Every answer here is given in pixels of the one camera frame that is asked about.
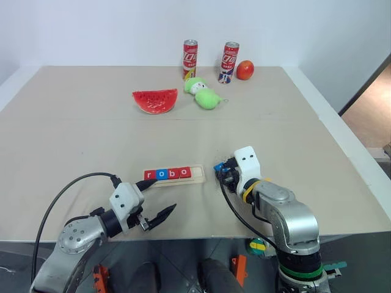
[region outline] watermelon slice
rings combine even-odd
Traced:
[[[177,89],[133,92],[137,105],[149,114],[162,114],[170,111],[177,101],[177,96]]]

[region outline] can lid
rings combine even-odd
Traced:
[[[198,42],[196,40],[185,40],[184,45],[197,45]]]
[[[239,48],[239,43],[235,43],[235,42],[227,42],[225,43],[225,45],[230,48]]]

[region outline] gray floor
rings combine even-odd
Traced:
[[[391,292],[391,233],[348,236],[321,245],[324,263],[346,261],[343,276],[331,281],[333,293],[390,293]],[[146,261],[155,262],[161,272],[161,292],[198,293],[196,267],[201,259],[211,257],[226,266],[237,254],[247,255],[244,290],[274,292],[275,258],[250,256],[244,239],[201,239],[182,241],[134,241],[110,243],[101,247],[90,259],[84,281],[78,292],[94,292],[91,268],[102,263],[110,268],[116,293],[127,292],[133,272]],[[27,292],[31,258],[0,253],[1,292]]]

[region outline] person's leg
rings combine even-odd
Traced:
[[[129,285],[129,293],[158,293],[160,290],[160,274],[158,267],[152,262],[141,265],[133,274]]]
[[[201,288],[208,293],[244,293],[235,276],[215,259],[199,263],[198,278]]]

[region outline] white wall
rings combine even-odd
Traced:
[[[0,85],[21,64],[37,63],[35,0],[0,0]]]
[[[194,38],[198,65],[214,65],[234,40],[239,60],[299,65],[336,110],[391,51],[390,0],[34,1],[22,63],[179,65]]]

